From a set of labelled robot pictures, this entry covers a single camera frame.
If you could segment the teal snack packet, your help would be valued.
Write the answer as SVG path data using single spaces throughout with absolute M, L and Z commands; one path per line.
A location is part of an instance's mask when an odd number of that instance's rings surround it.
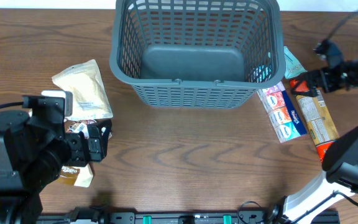
M 305 68 L 302 66 L 300 61 L 289 51 L 287 46 L 284 46 L 284 56 L 285 56 L 285 78 L 292 79 L 298 75 L 306 72 Z

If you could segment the beige pouch with label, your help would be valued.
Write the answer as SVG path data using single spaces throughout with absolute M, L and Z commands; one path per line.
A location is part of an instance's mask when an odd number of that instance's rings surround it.
M 112 109 L 96 60 L 72 65 L 54 75 L 52 82 L 73 94 L 73 112 L 68 120 L 109 119 Z

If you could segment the tissue multipack blue side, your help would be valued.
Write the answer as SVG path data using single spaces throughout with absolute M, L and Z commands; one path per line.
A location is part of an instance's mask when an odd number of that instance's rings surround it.
M 259 89 L 257 94 L 268 114 L 268 118 L 280 143 L 307 134 L 282 82 L 270 88 Z

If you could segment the orange cracker sleeve pack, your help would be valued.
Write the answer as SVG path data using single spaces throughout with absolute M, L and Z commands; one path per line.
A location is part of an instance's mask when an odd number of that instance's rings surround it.
M 295 96 L 306 121 L 308 131 L 316 146 L 318 156 L 323 161 L 331 144 L 339 138 L 328 107 L 321 91 L 317 89 L 317 97 Z

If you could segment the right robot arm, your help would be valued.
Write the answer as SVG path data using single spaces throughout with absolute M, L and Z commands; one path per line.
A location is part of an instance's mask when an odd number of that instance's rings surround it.
M 344 61 L 342 52 L 330 39 L 324 39 L 314 51 L 325 59 L 327 67 L 292 78 L 292 94 L 314 97 L 318 90 L 330 93 L 358 86 L 358 59 Z M 265 221 L 311 223 L 342 199 L 358 207 L 358 202 L 351 198 L 355 194 L 358 194 L 358 126 L 333 141 L 324 153 L 318 176 L 299 192 L 284 197 Z

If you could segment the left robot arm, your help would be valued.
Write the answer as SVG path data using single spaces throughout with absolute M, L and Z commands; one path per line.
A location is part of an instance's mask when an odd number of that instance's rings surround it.
M 63 166 L 86 166 L 107 155 L 111 120 L 88 126 L 89 136 L 66 133 L 64 112 L 0 112 L 0 223 L 35 223 L 40 192 Z

